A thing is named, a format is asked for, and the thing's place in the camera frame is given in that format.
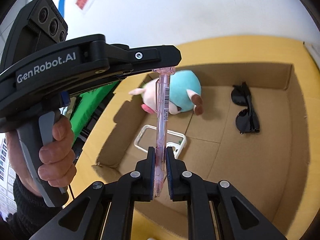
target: sunglasses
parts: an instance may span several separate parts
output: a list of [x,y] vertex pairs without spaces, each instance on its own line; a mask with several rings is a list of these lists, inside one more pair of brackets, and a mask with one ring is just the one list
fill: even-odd
[[258,116],[253,109],[250,90],[245,82],[241,86],[234,85],[231,99],[238,106],[246,106],[236,117],[236,127],[241,134],[246,132],[260,132]]

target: camera lens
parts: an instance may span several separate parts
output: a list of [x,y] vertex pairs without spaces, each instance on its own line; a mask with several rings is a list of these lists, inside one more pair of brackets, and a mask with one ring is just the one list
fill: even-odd
[[48,10],[47,8],[42,8],[39,12],[39,21],[44,23],[48,18]]
[[57,33],[58,30],[58,22],[56,19],[54,19],[49,26],[49,31],[51,35],[55,35]]
[[61,32],[60,32],[59,40],[60,40],[60,41],[64,41],[64,31],[61,31]]

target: black handle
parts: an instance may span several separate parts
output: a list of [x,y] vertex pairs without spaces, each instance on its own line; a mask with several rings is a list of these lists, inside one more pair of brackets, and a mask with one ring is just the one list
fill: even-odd
[[20,145],[30,174],[48,207],[63,206],[69,198],[67,188],[52,187],[40,179],[38,168],[43,165],[39,157],[42,146],[53,141],[52,127],[60,119],[60,111],[51,111],[17,128]]

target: hand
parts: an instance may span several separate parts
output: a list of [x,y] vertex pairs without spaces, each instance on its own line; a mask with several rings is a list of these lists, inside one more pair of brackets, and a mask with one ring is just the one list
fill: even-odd
[[[56,141],[40,149],[39,157],[43,165],[39,167],[38,174],[53,187],[66,187],[76,175],[73,164],[75,153],[71,149],[74,134],[68,118],[61,115],[60,120],[53,126],[52,135]],[[24,160],[17,131],[8,132],[5,136],[12,168],[29,191],[41,196]]]

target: black sleeve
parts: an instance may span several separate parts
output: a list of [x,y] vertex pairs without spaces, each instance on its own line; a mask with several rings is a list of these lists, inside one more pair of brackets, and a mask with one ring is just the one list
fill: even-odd
[[62,209],[48,207],[42,197],[24,187],[18,176],[13,184],[13,195],[17,212],[7,218],[7,223],[17,240],[29,239]]
[[2,216],[0,216],[0,235],[1,240],[17,240],[9,229],[8,224],[3,221]]

